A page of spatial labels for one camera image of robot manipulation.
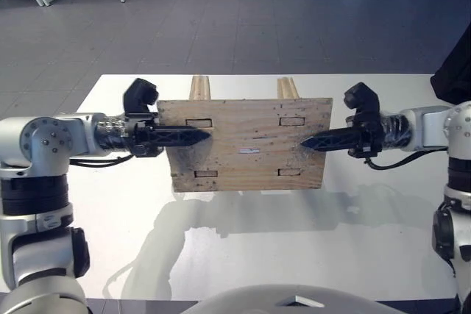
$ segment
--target black cable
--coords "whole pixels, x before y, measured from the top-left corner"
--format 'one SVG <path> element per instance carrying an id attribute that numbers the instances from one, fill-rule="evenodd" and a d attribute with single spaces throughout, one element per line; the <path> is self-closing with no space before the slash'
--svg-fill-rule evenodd
<path id="1" fill-rule="evenodd" d="M 114 165 L 119 165 L 120 163 L 124 163 L 129 161 L 133 158 L 134 155 L 130 154 L 126 157 L 117 157 L 114 160 L 89 160 L 86 158 L 71 158 L 70 164 L 75 165 L 77 167 L 87 167 L 87 168 L 105 168 L 105 167 L 113 167 Z"/>
<path id="2" fill-rule="evenodd" d="M 402 165 L 406 165 L 407 163 L 410 163 L 417 158 L 420 158 L 422 156 L 425 156 L 426 154 L 431 154 L 432 152 L 438 152 L 438 151 L 447 151 L 447 148 L 444 149 L 438 149 L 438 150 L 428 150 L 428 151 L 418 151 L 414 152 L 410 156 L 407 156 L 404 160 L 399 161 L 398 163 L 395 163 L 394 165 L 376 165 L 371 161 L 371 158 L 366 158 L 365 159 L 365 164 L 367 164 L 370 168 L 376 170 L 376 171 L 386 171 L 388 169 L 393 169 L 396 167 L 400 167 Z"/>

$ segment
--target wooden stand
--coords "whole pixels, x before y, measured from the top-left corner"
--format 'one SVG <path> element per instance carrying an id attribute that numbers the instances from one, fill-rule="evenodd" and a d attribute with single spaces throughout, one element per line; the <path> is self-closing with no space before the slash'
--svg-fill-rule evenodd
<path id="1" fill-rule="evenodd" d="M 195 126 L 211 138 L 167 148 L 174 190 L 320 188 L 325 153 L 300 143 L 330 126 L 332 99 L 300 99 L 292 78 L 278 99 L 211 100 L 207 76 L 194 76 L 189 101 L 158 101 L 165 125 Z"/>

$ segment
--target wooden leg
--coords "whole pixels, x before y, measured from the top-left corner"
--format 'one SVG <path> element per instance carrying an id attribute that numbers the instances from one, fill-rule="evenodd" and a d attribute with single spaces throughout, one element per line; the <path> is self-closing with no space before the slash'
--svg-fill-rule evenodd
<path id="1" fill-rule="evenodd" d="M 193 75 L 191 80 L 190 101 L 208 101 L 211 99 L 209 77 Z"/>
<path id="2" fill-rule="evenodd" d="M 296 85 L 292 77 L 282 77 L 277 81 L 278 99 L 298 99 Z"/>

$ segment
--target rectangular slot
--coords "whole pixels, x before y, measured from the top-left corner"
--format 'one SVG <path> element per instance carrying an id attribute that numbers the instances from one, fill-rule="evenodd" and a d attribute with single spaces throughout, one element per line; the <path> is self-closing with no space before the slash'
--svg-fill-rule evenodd
<path id="1" fill-rule="evenodd" d="M 187 119 L 186 125 L 194 126 L 195 128 L 211 128 L 213 127 L 212 119 Z"/>
<path id="2" fill-rule="evenodd" d="M 195 178 L 210 178 L 218 176 L 218 171 L 195 171 L 194 177 Z"/>
<path id="3" fill-rule="evenodd" d="M 300 176 L 301 168 L 279 168 L 279 176 Z"/>
<path id="4" fill-rule="evenodd" d="M 302 126 L 305 123 L 304 117 L 285 117 L 280 118 L 281 126 Z"/>

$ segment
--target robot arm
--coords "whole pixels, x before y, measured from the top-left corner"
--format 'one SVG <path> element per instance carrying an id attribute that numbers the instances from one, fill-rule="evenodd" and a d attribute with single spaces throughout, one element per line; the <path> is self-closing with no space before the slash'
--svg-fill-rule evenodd
<path id="1" fill-rule="evenodd" d="M 147 107 L 155 86 L 137 79 L 124 113 L 80 113 L 0 121 L 0 252 L 10 290 L 0 313 L 88 313 L 75 280 L 90 267 L 85 233 L 68 202 L 69 164 L 89 166 L 112 151 L 156 157 L 165 146 L 190 146 L 210 135 L 191 126 L 162 126 Z M 128 158 L 105 161 L 108 166 Z"/>
<path id="2" fill-rule="evenodd" d="M 320 132 L 302 142 L 318 151 L 348 149 L 377 170 L 395 168 L 424 154 L 449 156 L 444 201 L 433 217 L 433 249 L 456 273 L 463 313 L 471 308 L 471 101 L 455 107 L 435 106 L 381 115 L 378 96 L 360 82 L 345 93 L 345 104 L 356 109 L 347 128 Z M 391 166 L 371 161 L 384 149 L 415 151 Z"/>

